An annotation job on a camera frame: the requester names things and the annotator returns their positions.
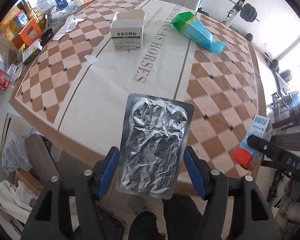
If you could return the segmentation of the red blue milk carton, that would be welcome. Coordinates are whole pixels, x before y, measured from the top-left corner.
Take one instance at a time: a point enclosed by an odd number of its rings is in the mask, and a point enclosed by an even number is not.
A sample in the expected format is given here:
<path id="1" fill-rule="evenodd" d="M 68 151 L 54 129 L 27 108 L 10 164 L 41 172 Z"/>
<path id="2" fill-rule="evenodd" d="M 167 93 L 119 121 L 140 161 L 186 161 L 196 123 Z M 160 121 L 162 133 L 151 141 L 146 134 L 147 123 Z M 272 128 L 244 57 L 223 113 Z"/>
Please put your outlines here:
<path id="1" fill-rule="evenodd" d="M 233 159 L 245 169 L 253 171 L 263 155 L 258 150 L 257 143 L 265 140 L 269 141 L 272 130 L 270 118 L 256 115 L 244 139 L 234 153 Z"/>

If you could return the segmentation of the silver foil blister pack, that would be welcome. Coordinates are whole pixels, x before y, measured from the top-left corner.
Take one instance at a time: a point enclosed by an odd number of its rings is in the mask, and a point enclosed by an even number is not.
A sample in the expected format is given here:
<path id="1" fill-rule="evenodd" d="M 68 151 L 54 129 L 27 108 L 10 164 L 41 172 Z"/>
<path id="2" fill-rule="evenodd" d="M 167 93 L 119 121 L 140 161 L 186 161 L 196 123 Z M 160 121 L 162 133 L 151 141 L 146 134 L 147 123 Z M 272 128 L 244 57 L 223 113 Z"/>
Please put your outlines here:
<path id="1" fill-rule="evenodd" d="M 159 199 L 172 197 L 189 136 L 194 105 L 132 93 L 127 98 L 117 190 Z"/>

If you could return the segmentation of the white green medicine box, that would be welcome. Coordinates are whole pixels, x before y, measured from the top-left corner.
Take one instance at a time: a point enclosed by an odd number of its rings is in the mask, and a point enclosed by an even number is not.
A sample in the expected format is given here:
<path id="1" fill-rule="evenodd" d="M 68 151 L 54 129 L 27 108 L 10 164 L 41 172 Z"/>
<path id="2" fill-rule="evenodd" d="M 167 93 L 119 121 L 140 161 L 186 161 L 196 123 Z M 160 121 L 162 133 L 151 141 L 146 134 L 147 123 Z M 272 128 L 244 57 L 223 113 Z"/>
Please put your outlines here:
<path id="1" fill-rule="evenodd" d="M 114 48 L 116 50 L 141 49 L 144 21 L 145 12 L 142 9 L 116 12 L 110 26 Z"/>

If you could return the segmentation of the green blue rice bag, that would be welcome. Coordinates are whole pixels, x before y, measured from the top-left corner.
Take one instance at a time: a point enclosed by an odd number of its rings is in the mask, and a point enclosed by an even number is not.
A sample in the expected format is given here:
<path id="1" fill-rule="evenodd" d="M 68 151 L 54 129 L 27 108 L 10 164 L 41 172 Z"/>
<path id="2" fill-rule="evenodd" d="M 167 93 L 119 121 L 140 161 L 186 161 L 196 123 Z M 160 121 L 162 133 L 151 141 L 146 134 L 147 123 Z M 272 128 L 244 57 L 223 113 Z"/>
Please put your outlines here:
<path id="1" fill-rule="evenodd" d="M 184 36 L 196 41 L 213 54 L 220 54 L 227 42 L 217 42 L 212 33 L 202 24 L 192 12 L 181 12 L 173 18 L 171 25 Z"/>

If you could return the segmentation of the white round trash bin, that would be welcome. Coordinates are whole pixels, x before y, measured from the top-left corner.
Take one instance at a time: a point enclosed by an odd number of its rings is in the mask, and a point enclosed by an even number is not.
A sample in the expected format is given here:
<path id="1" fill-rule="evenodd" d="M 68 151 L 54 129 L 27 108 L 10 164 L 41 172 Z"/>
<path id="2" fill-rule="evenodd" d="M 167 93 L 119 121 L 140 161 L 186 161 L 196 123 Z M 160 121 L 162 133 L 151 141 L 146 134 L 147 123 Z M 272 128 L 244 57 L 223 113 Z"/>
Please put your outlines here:
<path id="1" fill-rule="evenodd" d="M 131 196 L 128 200 L 128 207 L 135 215 L 138 215 L 146 210 L 145 202 L 139 196 Z"/>

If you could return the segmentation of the checkered brown table mat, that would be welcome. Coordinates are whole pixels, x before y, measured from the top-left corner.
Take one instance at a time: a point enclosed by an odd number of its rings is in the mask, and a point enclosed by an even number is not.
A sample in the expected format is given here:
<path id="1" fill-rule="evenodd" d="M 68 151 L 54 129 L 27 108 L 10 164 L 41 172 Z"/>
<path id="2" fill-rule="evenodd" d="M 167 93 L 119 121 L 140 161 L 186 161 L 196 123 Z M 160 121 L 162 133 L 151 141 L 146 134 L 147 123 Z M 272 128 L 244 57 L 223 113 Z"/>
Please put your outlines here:
<path id="1" fill-rule="evenodd" d="M 141 49 L 114 48 L 116 12 L 145 12 Z M 194 105 L 187 144 L 227 176 L 247 174 L 233 155 L 254 116 L 266 107 L 253 46 L 198 15 L 216 41 L 213 54 L 170 21 L 186 8 L 158 0 L 96 0 L 59 41 L 50 41 L 16 85 L 10 104 L 35 129 L 74 158 L 93 166 L 121 141 L 127 97 L 141 93 Z"/>

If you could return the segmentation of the red cola can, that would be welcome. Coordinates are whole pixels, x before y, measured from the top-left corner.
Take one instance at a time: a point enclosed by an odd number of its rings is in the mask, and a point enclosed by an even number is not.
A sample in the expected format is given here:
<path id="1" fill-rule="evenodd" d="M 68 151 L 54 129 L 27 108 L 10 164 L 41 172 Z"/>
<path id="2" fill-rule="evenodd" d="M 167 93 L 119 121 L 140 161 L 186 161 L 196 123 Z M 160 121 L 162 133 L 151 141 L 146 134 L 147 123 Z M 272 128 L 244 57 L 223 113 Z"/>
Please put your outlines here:
<path id="1" fill-rule="evenodd" d="M 10 80 L 8 75 L 0 69 L 0 90 L 6 91 L 6 89 L 9 87 Z"/>

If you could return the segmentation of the green white small carton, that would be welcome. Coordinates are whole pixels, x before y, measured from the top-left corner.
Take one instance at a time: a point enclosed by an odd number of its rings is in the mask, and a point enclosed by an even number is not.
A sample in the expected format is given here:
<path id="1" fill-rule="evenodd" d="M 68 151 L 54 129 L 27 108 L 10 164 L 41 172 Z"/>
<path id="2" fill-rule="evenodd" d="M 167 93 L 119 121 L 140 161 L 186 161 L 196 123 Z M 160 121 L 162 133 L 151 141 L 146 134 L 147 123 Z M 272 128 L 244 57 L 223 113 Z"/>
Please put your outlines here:
<path id="1" fill-rule="evenodd" d="M 37 39 L 22 54 L 23 64 L 27 65 L 42 51 L 41 39 Z"/>

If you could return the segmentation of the black round lid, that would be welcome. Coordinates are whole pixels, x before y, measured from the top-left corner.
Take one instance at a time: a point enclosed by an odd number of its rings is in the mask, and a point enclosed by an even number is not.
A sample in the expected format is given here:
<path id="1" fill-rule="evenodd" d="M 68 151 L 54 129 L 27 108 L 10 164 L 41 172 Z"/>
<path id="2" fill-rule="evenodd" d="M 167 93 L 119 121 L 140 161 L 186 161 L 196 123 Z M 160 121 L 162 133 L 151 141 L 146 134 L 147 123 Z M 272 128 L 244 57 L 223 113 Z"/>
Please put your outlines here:
<path id="1" fill-rule="evenodd" d="M 45 47 L 45 45 L 53 38 L 53 29 L 49 28 L 47 29 L 42 36 L 40 37 L 40 44 L 42 47 Z"/>

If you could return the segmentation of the crumpled white tissue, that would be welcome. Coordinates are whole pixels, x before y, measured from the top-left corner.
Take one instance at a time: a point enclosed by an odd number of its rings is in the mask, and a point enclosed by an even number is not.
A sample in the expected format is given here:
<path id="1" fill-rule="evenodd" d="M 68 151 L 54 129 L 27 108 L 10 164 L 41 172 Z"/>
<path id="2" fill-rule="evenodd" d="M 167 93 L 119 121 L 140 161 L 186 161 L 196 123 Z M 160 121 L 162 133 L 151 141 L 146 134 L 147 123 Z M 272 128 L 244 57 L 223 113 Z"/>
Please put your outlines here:
<path id="1" fill-rule="evenodd" d="M 66 33 L 73 31 L 78 23 L 84 21 L 84 18 L 75 19 L 73 15 L 70 15 L 65 24 L 57 31 L 57 33 L 52 38 L 54 41 L 59 41 Z"/>

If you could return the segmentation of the orange box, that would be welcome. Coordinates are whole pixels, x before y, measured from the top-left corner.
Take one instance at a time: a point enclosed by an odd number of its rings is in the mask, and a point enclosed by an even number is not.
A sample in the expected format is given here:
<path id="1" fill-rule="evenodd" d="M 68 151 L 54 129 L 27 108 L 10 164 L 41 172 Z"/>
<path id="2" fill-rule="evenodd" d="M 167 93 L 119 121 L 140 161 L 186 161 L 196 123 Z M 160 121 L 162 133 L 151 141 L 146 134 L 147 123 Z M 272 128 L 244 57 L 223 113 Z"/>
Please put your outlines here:
<path id="1" fill-rule="evenodd" d="M 23 44 L 29 47 L 42 36 L 43 32 L 36 20 L 31 19 L 25 27 L 14 37 L 13 44 L 19 49 Z"/>

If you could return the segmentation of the yellow snack bag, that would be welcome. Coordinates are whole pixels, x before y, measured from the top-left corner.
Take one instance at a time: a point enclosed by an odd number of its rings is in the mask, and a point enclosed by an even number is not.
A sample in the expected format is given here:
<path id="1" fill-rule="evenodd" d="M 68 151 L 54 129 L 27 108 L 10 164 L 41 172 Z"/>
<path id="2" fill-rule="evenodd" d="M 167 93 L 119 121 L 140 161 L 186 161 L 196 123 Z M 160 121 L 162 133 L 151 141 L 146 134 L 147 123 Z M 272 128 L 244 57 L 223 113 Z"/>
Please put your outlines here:
<path id="1" fill-rule="evenodd" d="M 15 16 L 17 16 L 21 10 L 17 6 L 13 6 L 6 14 L 4 19 L 0 23 L 0 41 L 5 43 L 11 43 L 12 40 L 20 32 L 20 28 L 15 23 Z"/>

